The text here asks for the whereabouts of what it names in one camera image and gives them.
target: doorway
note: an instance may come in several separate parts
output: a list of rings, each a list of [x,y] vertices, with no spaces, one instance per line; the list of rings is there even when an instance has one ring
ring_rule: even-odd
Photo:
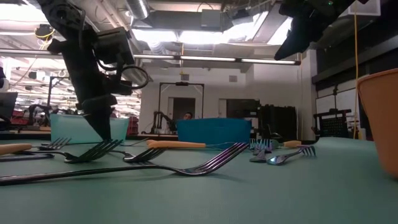
[[[191,112],[192,118],[194,118],[195,104],[196,104],[195,98],[170,97],[168,115],[173,120],[180,120],[183,119],[185,113]]]

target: green table surface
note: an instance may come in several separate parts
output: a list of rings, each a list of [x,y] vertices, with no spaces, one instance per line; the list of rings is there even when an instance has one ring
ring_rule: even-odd
[[[15,142],[42,141],[0,144]],[[89,147],[63,150],[79,155]],[[315,148],[316,159],[298,156],[284,166],[249,162],[243,152],[203,177],[134,170],[3,186],[0,223],[398,223],[398,181],[381,169],[372,142],[323,138]],[[119,149],[138,154],[145,147]],[[154,162],[187,168],[217,153],[174,150]],[[0,162],[0,176],[128,166],[121,158]]]

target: blue bin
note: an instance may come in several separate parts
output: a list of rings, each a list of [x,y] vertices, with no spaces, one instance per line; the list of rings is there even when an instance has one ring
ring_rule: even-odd
[[[71,138],[69,143],[100,142],[101,137],[88,124],[86,119],[77,115],[51,114],[51,141],[57,138]],[[112,139],[125,140],[128,119],[111,118]]]
[[[251,122],[243,119],[207,118],[177,121],[178,140],[226,149],[226,142],[250,142]]]

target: orange cup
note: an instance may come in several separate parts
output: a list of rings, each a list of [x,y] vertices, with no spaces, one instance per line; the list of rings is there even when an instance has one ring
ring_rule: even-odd
[[[398,68],[361,78],[358,93],[369,118],[381,165],[398,177]]]

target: tabletop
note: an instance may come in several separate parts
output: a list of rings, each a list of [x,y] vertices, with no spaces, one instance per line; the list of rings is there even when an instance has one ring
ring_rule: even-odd
[[[42,141],[0,141],[0,144]],[[379,165],[373,142],[321,138],[317,158],[284,166],[249,162],[245,151],[214,174],[182,177],[132,170],[0,187],[1,223],[397,223],[398,181]],[[90,146],[67,146],[79,155]],[[138,154],[141,147],[120,147]],[[291,150],[280,149],[274,154]],[[153,162],[187,168],[217,155],[173,150]],[[122,155],[66,164],[62,156],[0,162],[0,176],[128,166]]]

